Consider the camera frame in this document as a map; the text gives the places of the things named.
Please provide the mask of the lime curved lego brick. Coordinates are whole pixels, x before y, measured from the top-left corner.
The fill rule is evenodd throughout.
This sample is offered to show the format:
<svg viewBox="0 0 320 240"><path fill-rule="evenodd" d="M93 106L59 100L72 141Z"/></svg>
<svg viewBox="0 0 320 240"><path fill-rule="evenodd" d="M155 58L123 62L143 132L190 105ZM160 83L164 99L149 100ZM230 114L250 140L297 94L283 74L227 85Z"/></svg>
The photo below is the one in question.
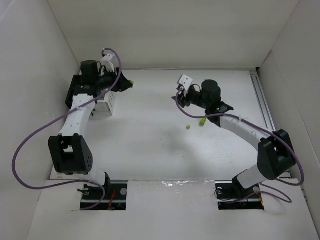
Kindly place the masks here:
<svg viewBox="0 0 320 240"><path fill-rule="evenodd" d="M205 125L206 121L207 121L207 118L202 118L202 119L200 120L200 122L199 122L199 125L200 125L201 127L203 127L203 126Z"/></svg>

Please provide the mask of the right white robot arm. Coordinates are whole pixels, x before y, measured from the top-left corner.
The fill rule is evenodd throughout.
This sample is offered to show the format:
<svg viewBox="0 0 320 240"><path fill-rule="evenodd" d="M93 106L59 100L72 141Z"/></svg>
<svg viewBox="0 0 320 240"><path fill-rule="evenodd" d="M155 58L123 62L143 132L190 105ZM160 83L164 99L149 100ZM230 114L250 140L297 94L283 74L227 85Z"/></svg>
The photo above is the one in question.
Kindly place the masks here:
<svg viewBox="0 0 320 240"><path fill-rule="evenodd" d="M232 179L231 188L239 197L256 184L276 180L296 165L289 134L284 130L270 132L230 114L233 107L222 101L216 81L204 80L196 90L193 79L183 74L177 84L173 99L180 109L190 105L204 109L204 117L211 123L237 135L257 151L257 163Z"/></svg>

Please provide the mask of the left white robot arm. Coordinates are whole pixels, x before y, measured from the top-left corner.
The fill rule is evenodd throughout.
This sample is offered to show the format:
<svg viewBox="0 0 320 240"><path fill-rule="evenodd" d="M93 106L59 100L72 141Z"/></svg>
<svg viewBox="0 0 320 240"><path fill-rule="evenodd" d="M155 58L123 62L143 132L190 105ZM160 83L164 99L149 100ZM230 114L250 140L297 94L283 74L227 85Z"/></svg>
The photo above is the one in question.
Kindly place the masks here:
<svg viewBox="0 0 320 240"><path fill-rule="evenodd" d="M85 131L101 95L107 89L124 92L133 87L111 60L101 62L86 60L80 64L81 73L74 75L65 104L68 116L57 136L51 136L48 147L54 169L67 176L83 175L85 180L103 186L105 193L111 193L111 180L106 172L94 165L93 154L87 145Z"/></svg>

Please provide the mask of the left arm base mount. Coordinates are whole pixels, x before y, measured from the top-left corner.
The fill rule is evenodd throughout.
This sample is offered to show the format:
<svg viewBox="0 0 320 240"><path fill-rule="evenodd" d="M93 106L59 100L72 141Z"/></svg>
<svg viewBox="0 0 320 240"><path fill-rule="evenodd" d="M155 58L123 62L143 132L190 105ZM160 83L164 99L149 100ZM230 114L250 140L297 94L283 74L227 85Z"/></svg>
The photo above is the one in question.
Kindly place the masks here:
<svg viewBox="0 0 320 240"><path fill-rule="evenodd" d="M125 211L127 206L128 181L111 181L110 191L103 200L101 188L85 184L77 190L81 193L80 208L87 211Z"/></svg>

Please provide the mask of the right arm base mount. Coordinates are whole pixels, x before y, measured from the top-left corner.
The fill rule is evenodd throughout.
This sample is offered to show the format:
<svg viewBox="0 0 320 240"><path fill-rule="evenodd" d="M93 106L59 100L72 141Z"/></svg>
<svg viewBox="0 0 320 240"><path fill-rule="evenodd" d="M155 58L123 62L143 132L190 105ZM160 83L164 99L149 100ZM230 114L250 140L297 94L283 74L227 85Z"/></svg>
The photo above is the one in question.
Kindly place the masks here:
<svg viewBox="0 0 320 240"><path fill-rule="evenodd" d="M259 184L238 188L232 181L216 181L214 195L219 210L264 210Z"/></svg>

